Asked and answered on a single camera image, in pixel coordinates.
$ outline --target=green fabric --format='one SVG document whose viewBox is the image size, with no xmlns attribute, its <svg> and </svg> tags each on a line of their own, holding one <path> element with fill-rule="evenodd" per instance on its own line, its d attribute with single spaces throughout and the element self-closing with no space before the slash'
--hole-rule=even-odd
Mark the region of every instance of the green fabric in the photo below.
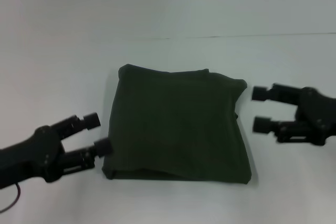
<svg viewBox="0 0 336 224">
<path fill-rule="evenodd" d="M 246 89 L 209 70 L 119 70 L 104 160 L 108 178 L 214 180 L 247 184 L 251 170 L 235 114 Z"/>
</svg>

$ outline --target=white table surface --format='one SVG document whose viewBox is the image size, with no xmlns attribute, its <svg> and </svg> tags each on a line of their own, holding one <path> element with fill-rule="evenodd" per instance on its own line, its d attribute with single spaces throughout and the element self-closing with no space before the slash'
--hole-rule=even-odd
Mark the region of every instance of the white table surface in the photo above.
<svg viewBox="0 0 336 224">
<path fill-rule="evenodd" d="M 335 14 L 334 0 L 0 0 L 0 148 L 73 114 L 97 112 L 102 127 L 66 150 L 106 136 L 124 64 L 208 68 L 248 83 L 236 111 L 253 169 L 248 185 L 111 181 L 97 160 L 53 184 L 21 183 L 0 223 L 335 223 L 334 139 L 278 145 L 253 134 L 256 115 L 292 120 L 295 107 L 250 100 L 274 82 L 336 97 Z M 0 208 L 15 194 L 1 190 Z"/>
</svg>

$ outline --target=folded cloth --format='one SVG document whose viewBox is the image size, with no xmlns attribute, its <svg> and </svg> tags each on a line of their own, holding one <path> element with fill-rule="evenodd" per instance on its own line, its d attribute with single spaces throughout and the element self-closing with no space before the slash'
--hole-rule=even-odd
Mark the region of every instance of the folded cloth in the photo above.
<svg viewBox="0 0 336 224">
<path fill-rule="evenodd" d="M 169 73 L 121 67 L 106 177 L 247 184 L 251 170 L 235 114 L 246 87 L 244 80 L 208 69 Z"/>
</svg>

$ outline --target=cable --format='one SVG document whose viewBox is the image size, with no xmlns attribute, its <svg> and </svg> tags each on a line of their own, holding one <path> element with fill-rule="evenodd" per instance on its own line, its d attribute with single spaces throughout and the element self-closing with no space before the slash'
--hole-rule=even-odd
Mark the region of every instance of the cable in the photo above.
<svg viewBox="0 0 336 224">
<path fill-rule="evenodd" d="M 15 184 L 16 185 L 16 188 L 17 188 L 17 196 L 16 196 L 16 199 L 13 201 L 13 203 L 11 203 L 8 207 L 4 208 L 4 209 L 1 209 L 0 210 L 0 214 L 3 214 L 4 212 L 10 210 L 12 207 L 14 207 L 14 205 L 18 202 L 19 198 L 20 198 L 20 195 L 21 195 L 21 188 L 19 186 L 19 184 Z"/>
</svg>

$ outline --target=white wall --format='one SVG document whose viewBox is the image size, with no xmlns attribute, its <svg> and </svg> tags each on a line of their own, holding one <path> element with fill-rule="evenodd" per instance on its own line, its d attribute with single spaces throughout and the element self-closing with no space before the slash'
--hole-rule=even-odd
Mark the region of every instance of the white wall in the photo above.
<svg viewBox="0 0 336 224">
<path fill-rule="evenodd" d="M 247 186 L 109 181 L 97 162 L 54 184 L 21 183 L 21 200 L 0 222 L 334 223 L 336 143 L 277 145 L 253 134 L 255 115 L 291 120 L 295 109 L 250 95 L 279 82 L 336 97 L 336 36 L 326 34 L 336 31 L 335 16 L 334 0 L 0 0 L 0 148 L 93 111 L 102 127 L 66 149 L 106 136 L 126 63 L 209 68 L 248 82 L 237 112 L 254 172 Z M 0 194 L 5 207 L 15 188 Z"/>
</svg>

